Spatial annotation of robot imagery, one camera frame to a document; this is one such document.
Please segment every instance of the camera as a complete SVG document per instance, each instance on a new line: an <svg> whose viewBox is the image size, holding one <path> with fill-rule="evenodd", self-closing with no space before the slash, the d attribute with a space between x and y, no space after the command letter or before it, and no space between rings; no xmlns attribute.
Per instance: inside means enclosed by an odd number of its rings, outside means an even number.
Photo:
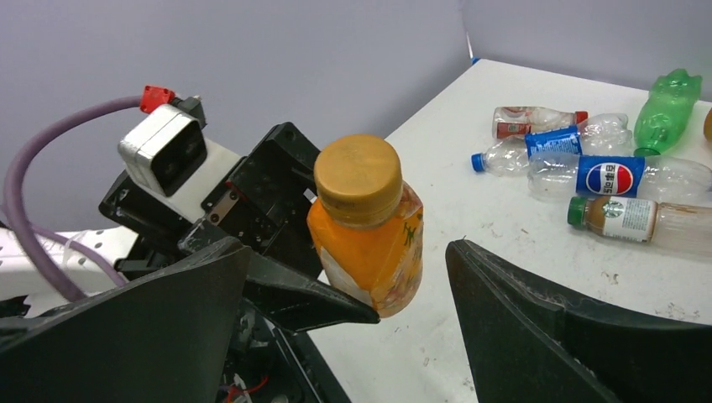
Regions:
<svg viewBox="0 0 712 403"><path fill-rule="evenodd" d="M170 104L157 107L118 145L131 180L190 222L239 155L206 139L200 122Z"/></svg>

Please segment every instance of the blue object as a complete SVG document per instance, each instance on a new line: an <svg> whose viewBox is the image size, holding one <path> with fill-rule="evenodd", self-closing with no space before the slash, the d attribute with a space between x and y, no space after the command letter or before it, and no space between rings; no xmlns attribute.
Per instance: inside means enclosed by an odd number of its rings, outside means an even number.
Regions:
<svg viewBox="0 0 712 403"><path fill-rule="evenodd" d="M643 157L593 157L578 159L576 192L585 196L635 197L645 171Z"/></svg>
<svg viewBox="0 0 712 403"><path fill-rule="evenodd" d="M484 154L472 154L472 169L475 172L484 172Z"/></svg>
<svg viewBox="0 0 712 403"><path fill-rule="evenodd" d="M575 125L545 133L529 133L524 136L526 153L531 157L544 151L558 151L570 154L583 154L581 134Z"/></svg>

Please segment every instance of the white table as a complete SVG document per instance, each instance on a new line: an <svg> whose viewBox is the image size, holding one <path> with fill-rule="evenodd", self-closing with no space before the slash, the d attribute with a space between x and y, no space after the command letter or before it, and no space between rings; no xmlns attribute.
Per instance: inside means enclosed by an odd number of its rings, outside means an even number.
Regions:
<svg viewBox="0 0 712 403"><path fill-rule="evenodd" d="M602 301L712 324L709 263L573 230L567 202L536 201L526 177L476 175L470 165L494 141L495 107L621 112L632 128L646 99L641 90L481 60L388 137L425 205L424 274L414 301L381 324L310 333L353 403L477 401L444 258L448 242L463 237ZM670 154L712 165L702 135L710 106L698 102Z"/></svg>

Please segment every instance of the gray wall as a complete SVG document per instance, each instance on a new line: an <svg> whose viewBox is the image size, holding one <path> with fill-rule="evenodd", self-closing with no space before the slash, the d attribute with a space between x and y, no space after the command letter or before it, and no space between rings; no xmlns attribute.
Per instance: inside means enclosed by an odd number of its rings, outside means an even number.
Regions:
<svg viewBox="0 0 712 403"><path fill-rule="evenodd" d="M478 57L650 89L678 67L712 100L709 0L465 0Z"/></svg>
<svg viewBox="0 0 712 403"><path fill-rule="evenodd" d="M248 153L291 120L322 147L388 135L469 66L458 0L27 0L0 13L0 172L30 135L146 83L200 94L206 135ZM59 139L32 165L31 218L98 228L122 169L125 112Z"/></svg>

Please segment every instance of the pepsi logo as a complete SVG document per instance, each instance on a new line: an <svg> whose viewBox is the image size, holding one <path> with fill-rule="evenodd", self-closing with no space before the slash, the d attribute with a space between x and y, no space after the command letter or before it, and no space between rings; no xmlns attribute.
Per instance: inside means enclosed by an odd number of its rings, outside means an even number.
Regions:
<svg viewBox="0 0 712 403"><path fill-rule="evenodd" d="M633 187L633 172L625 165L604 162L586 175L586 187L599 195L622 195Z"/></svg>

